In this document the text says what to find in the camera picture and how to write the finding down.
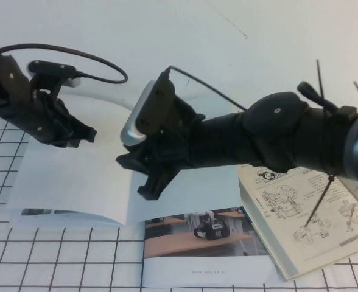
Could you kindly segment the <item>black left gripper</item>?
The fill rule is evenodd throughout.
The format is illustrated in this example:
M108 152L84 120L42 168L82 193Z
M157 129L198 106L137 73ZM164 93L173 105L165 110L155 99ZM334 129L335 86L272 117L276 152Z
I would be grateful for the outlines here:
M1 117L38 142L60 148L78 148L81 141L93 143L97 134L72 117L62 100L37 89L29 99L1 105Z

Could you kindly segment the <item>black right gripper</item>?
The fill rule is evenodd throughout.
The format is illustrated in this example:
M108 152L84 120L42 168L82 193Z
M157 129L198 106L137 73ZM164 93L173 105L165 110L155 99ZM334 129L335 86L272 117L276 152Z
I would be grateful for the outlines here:
M116 158L124 169L147 176L137 192L158 200L181 170L206 167L195 130L205 120L177 96L142 96L122 130L128 153Z

